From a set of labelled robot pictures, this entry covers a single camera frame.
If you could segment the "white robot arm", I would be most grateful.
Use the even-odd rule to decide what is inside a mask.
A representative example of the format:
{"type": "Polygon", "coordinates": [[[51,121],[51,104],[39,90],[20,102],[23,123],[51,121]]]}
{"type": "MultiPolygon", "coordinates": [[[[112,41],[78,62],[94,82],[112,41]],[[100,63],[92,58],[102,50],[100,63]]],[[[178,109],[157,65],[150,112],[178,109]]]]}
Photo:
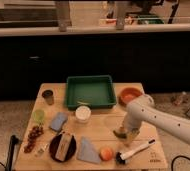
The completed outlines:
{"type": "Polygon", "coordinates": [[[147,122],[190,145],[190,120],[157,110],[150,95],[133,99],[126,111],[122,126],[114,131],[117,137],[126,139],[130,134],[138,134],[142,123],[147,122]]]}

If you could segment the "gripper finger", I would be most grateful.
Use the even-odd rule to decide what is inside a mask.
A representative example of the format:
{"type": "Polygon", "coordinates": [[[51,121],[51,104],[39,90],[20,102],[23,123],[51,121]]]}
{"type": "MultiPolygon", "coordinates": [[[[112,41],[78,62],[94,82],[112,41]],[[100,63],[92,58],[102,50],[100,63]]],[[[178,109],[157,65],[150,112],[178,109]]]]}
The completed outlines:
{"type": "Polygon", "coordinates": [[[127,134],[127,139],[126,139],[125,145],[129,146],[133,142],[133,140],[137,137],[137,135],[138,135],[137,131],[129,132],[127,134]]]}
{"type": "Polygon", "coordinates": [[[126,134],[125,132],[125,128],[124,127],[119,127],[117,130],[116,130],[116,133],[118,136],[124,136],[126,134]]]}

